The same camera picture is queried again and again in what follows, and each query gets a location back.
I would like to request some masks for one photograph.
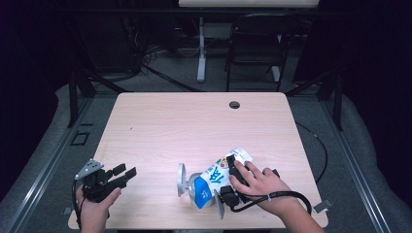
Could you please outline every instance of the tripod leg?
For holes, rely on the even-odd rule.
[[[72,127],[78,118],[78,98],[77,98],[77,84],[75,75],[72,74],[69,81],[69,95],[70,95],[70,122],[68,128]]]
[[[107,81],[107,80],[104,79],[103,77],[101,77],[101,76],[99,76],[99,75],[97,75],[97,74],[95,74],[95,73],[93,73],[93,72],[90,72],[90,71],[85,70],[85,69],[82,70],[82,71],[83,71],[86,75],[88,75],[89,77],[91,77],[92,79],[94,79],[94,80],[96,80],[96,81],[98,81],[98,82],[106,85],[107,87],[111,88],[113,91],[115,91],[115,92],[117,92],[117,93],[130,92],[130,91],[127,91],[127,90],[121,88],[120,86],[118,86],[118,85],[116,85],[116,84],[113,84],[113,83],[110,82],[110,81]]]
[[[342,75],[337,75],[336,77],[336,89],[335,89],[335,98],[333,103],[333,121],[339,131],[342,131],[341,125],[341,113],[342,113],[342,86],[343,78]]]
[[[300,85],[300,86],[298,86],[298,87],[296,87],[296,88],[294,88],[294,89],[286,92],[285,94],[286,94],[286,96],[294,96],[295,94],[297,94],[297,93],[299,93],[300,91],[308,88],[309,86],[311,86],[311,85],[313,85],[313,84],[315,84],[315,83],[323,80],[323,79],[326,78],[330,73],[331,73],[331,71],[327,71],[327,72],[319,75],[317,78],[315,78],[315,79],[313,79],[313,80],[311,80],[311,81],[307,81],[307,82],[305,82],[304,84],[302,84],[302,85]]]

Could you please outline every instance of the black hole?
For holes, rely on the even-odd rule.
[[[232,102],[229,103],[229,107],[230,107],[230,109],[239,109],[240,104],[237,101],[232,101]]]

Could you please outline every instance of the human arm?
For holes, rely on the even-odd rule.
[[[118,187],[100,203],[90,202],[84,197],[82,186],[80,186],[76,191],[76,199],[81,211],[82,233],[104,232],[106,230],[109,208],[120,195],[121,189]]]
[[[230,176],[233,187],[245,195],[267,195],[276,191],[291,190],[271,169],[261,172],[252,162],[246,162],[248,171],[239,161],[234,165],[249,186],[241,184],[234,176]],[[325,232],[324,229],[306,212],[300,202],[294,197],[278,197],[271,201],[263,201],[258,205],[275,216],[278,216],[291,233]]]

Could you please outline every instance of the blue wrapper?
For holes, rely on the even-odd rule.
[[[215,196],[213,190],[219,191],[222,186],[230,183],[226,158],[231,155],[234,155],[235,159],[243,165],[245,161],[253,160],[243,149],[236,148],[196,178],[194,180],[194,203],[197,208],[202,209]]]

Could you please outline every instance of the wooden table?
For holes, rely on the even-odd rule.
[[[236,101],[240,108],[231,109]],[[276,168],[292,190],[312,205],[319,191],[282,93],[124,93],[119,95],[94,159],[105,170],[125,163],[137,175],[114,206],[107,227],[113,229],[283,228],[276,216],[254,206],[241,213],[228,207],[224,219],[217,205],[202,210],[189,193],[178,197],[178,164],[188,176],[203,172],[233,148],[243,148],[255,164]],[[325,213],[313,214],[322,226]],[[77,228],[74,213],[69,226]]]

